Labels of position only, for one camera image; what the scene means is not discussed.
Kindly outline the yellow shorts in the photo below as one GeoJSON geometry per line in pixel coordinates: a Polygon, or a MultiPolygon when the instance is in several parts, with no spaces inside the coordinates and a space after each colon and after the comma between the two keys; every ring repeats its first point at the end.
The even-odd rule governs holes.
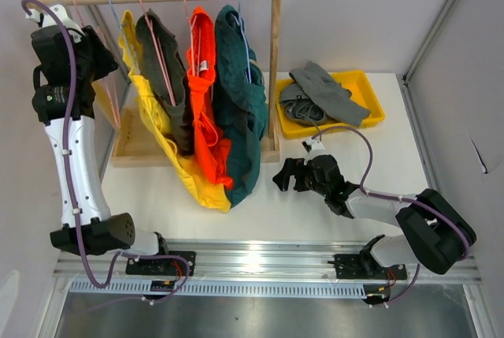
{"type": "Polygon", "coordinates": [[[126,10],[120,20],[123,32],[118,39],[122,59],[128,67],[128,76],[138,96],[136,103],[139,118],[146,130],[163,150],[163,158],[169,160],[184,187],[201,206],[227,213],[231,203],[224,187],[212,184],[199,168],[193,155],[183,156],[172,137],[169,115],[162,109],[154,96],[149,80],[139,73],[139,57],[143,47],[136,38],[136,26],[131,11],[126,10]]]}

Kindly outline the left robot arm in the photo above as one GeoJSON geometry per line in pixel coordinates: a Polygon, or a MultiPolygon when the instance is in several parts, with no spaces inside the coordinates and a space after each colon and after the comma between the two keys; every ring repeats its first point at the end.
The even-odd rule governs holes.
{"type": "Polygon", "coordinates": [[[33,71],[32,105],[52,145],[62,197],[62,227],[50,233],[50,241],[76,255],[144,255],[143,265],[161,275],[171,265],[162,235],[136,228],[128,213],[111,214],[98,175],[91,84],[117,70],[118,64],[92,27],[69,28],[67,34],[76,56],[74,95],[64,33],[53,25],[31,34],[40,60],[33,71]]]}

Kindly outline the grey shorts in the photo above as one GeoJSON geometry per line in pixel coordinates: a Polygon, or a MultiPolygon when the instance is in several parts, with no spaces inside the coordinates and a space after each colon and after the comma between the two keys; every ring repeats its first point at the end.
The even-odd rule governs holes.
{"type": "Polygon", "coordinates": [[[370,115],[369,109],[351,100],[350,90],[315,62],[292,69],[290,78],[292,82],[279,96],[279,104],[290,121],[319,127],[332,119],[358,127],[370,115]]]}

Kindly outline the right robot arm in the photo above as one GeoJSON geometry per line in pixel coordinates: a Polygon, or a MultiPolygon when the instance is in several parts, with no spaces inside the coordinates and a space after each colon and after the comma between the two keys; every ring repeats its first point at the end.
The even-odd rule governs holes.
{"type": "Polygon", "coordinates": [[[293,187],[317,193],[337,216],[400,228],[400,235],[378,235],[360,250],[358,268],[367,277],[402,264],[422,265],[443,275],[464,260],[476,242],[473,228],[436,190],[426,188],[411,196],[366,191],[344,179],[330,154],[309,161],[287,158],[272,181],[281,191],[293,187]]]}

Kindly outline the light blue wire hanger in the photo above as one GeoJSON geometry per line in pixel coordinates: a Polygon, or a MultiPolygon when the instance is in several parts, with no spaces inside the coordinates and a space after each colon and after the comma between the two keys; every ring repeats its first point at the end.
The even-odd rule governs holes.
{"type": "Polygon", "coordinates": [[[120,18],[118,16],[118,13],[117,13],[117,11],[116,11],[116,9],[114,7],[114,4],[113,4],[112,0],[107,0],[107,2],[108,2],[108,5],[109,5],[109,8],[110,8],[110,10],[111,10],[111,12],[113,14],[113,17],[114,17],[114,20],[116,22],[116,25],[117,25],[117,27],[119,29],[119,32],[120,32],[121,35],[123,35],[123,33],[124,33],[123,26],[121,24],[121,21],[120,21],[120,18]]]}

